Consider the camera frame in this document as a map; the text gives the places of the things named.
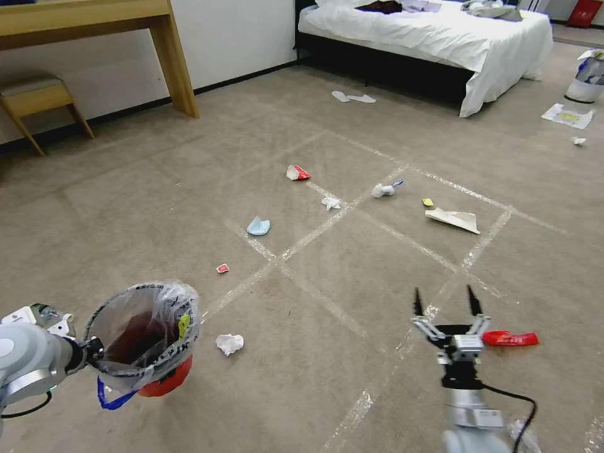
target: baseboard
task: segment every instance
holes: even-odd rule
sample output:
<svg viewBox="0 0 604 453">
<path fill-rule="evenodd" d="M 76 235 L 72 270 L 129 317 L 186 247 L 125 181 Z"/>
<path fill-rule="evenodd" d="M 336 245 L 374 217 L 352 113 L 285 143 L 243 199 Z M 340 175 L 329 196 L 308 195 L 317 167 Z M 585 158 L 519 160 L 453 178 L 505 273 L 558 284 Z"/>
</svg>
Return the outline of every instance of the baseboard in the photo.
<svg viewBox="0 0 604 453">
<path fill-rule="evenodd" d="M 269 67 L 267 69 L 262 69 L 260 71 L 252 72 L 250 74 L 245 74 L 245 75 L 241 75 L 239 77 L 234 77 L 233 79 L 229 79 L 229 80 L 218 82 L 218 83 L 215 83 L 212 85 L 207 85 L 204 87 L 196 88 L 193 90 L 193 93 L 195 95 L 198 95 L 198 94 L 201 94 L 204 92 L 212 91 L 214 89 L 222 88 L 222 87 L 225 87 L 228 85 L 233 85 L 233 84 L 236 84 L 239 82 L 253 79 L 254 77 L 264 76 L 266 74 L 270 74 L 271 72 L 275 72 L 279 69 L 284 69 L 284 68 L 287 68 L 290 66 L 294 66 L 295 64 L 296 64 L 295 60 L 292 62 L 283 63 L 283 64 L 280 64 L 277 66 Z M 144 110 L 163 106 L 163 105 L 169 104 L 170 102 L 171 102 L 170 98 L 156 99 L 155 101 L 150 101 L 150 102 L 140 104 L 140 105 L 137 105 L 134 107 L 128 107 L 128 108 L 118 110 L 115 112 L 107 113 L 105 115 L 95 116 L 94 118 L 90 118 L 87 121 L 91 126 L 96 126 L 96 125 L 106 123 L 108 121 L 116 120 L 118 118 L 123 118 L 128 115 L 133 115 L 134 113 L 138 113 L 138 112 L 141 112 Z M 36 134 L 34 134 L 34 137 L 41 146 L 44 146 L 45 143 L 50 143 L 50 142 L 55 142 L 57 140 L 61 140 L 65 137 L 78 133 L 79 130 L 80 130 L 79 125 L 69 124 L 69 125 L 60 126 L 58 128 L 54 128 L 51 130 L 47 130 L 44 132 L 36 133 Z M 25 138 L 17 138 L 16 140 L 12 140 L 10 142 L 0 143 L 0 152 L 23 148 L 25 146 L 30 146 L 29 141 Z"/>
<path fill-rule="evenodd" d="M 566 25 L 566 21 L 558 20 L 558 19 L 550 19 L 550 23 L 555 23 L 556 25 Z M 595 28 L 597 30 L 604 30 L 604 25 L 591 24 L 589 28 Z"/>
</svg>

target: bed frame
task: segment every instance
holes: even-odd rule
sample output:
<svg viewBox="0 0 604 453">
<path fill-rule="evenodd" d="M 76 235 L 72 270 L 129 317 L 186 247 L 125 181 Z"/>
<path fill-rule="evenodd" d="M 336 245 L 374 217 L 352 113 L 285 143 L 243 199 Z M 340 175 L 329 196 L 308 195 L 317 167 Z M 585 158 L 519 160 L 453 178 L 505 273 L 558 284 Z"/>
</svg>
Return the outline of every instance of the bed frame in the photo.
<svg viewBox="0 0 604 453">
<path fill-rule="evenodd" d="M 337 65 L 346 72 L 360 76 L 365 86 L 372 82 L 385 83 L 391 87 L 404 87 L 405 91 L 428 98 L 452 101 L 460 104 L 466 95 L 466 82 L 472 71 L 449 65 L 420 60 L 395 53 L 375 50 L 356 44 L 309 35 L 298 31 L 300 11 L 316 5 L 315 0 L 296 1 L 296 45 L 298 63 L 305 62 L 302 51 L 328 61 L 328 66 Z"/>
</svg>

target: stool cushion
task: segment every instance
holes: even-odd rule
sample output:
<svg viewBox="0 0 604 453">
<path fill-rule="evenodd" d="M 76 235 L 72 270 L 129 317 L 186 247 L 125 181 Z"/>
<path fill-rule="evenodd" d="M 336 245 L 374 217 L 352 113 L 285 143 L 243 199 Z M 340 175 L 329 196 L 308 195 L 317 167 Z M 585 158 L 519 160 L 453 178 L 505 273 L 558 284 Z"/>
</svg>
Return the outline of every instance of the stool cushion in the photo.
<svg viewBox="0 0 604 453">
<path fill-rule="evenodd" d="M 52 74 L 38 73 L 27 74 L 12 78 L 9 81 L 0 81 L 0 96 L 14 96 L 28 91 L 61 85 L 63 81 Z"/>
</svg>

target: wooden desk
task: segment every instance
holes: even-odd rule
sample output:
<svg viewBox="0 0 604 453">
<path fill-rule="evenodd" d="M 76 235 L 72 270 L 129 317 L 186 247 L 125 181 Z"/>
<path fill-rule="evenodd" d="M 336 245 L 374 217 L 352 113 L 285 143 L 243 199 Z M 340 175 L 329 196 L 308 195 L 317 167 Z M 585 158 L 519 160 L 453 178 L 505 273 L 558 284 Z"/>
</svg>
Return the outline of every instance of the wooden desk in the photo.
<svg viewBox="0 0 604 453">
<path fill-rule="evenodd" d="M 0 6 L 0 50 L 148 28 L 174 107 L 199 111 L 170 0 L 58 0 Z"/>
</svg>

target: desk leg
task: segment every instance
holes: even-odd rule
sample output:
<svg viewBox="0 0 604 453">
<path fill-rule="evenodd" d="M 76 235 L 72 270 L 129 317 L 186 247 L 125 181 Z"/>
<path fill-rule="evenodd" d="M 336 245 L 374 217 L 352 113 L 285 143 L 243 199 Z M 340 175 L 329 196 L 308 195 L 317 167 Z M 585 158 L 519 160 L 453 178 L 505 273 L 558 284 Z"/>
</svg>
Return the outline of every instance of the desk leg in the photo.
<svg viewBox="0 0 604 453">
<path fill-rule="evenodd" d="M 174 107 L 193 118 L 199 118 L 174 15 L 171 13 L 157 18 L 150 31 Z"/>
</svg>

